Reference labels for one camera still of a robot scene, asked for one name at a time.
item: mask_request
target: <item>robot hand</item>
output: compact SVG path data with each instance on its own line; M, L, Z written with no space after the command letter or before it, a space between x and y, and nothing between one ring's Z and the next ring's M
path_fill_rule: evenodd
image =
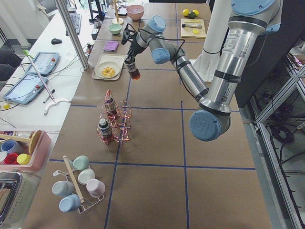
M189 126L193 135L202 141L215 140L229 129L229 104L256 37L268 30L278 30L280 24L282 0L252 0L252 4L246 6L243 0L232 2L230 31L210 89L185 57L183 49L166 42L163 36L166 24L162 17L153 16L139 32L130 30L127 24L122 39L122 44L131 42L125 59L127 66L134 64L135 56L148 46L156 64L167 61L173 64L185 88L199 103L199 110L192 115Z

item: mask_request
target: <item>lemon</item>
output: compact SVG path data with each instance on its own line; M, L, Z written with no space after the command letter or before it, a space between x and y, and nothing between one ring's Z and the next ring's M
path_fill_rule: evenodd
M196 17L199 15L199 11L198 10L193 10L193 12L195 13Z
M183 16L185 16L185 17L189 16L189 13L190 13L189 9L184 9L182 12Z
M192 11L189 13L189 18L194 19L196 17L196 14Z

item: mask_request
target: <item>person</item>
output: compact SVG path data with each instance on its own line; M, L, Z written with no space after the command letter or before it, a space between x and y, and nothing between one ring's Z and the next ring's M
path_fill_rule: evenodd
M7 81L21 61L11 50L0 50L0 81Z

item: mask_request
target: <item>pink bowl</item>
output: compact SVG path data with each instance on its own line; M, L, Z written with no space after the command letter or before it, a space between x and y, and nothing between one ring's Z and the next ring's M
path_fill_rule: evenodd
M141 5L131 5L126 8L128 16L134 21L139 20L144 14L144 7Z

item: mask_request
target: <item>pink tray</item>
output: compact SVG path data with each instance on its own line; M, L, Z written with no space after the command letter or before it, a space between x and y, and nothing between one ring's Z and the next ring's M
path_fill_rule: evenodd
M18 171L37 171L40 170L45 156L48 152L51 139L45 131L41 132L37 145L32 154L31 160L27 165L0 165L0 171L10 171L17 169Z

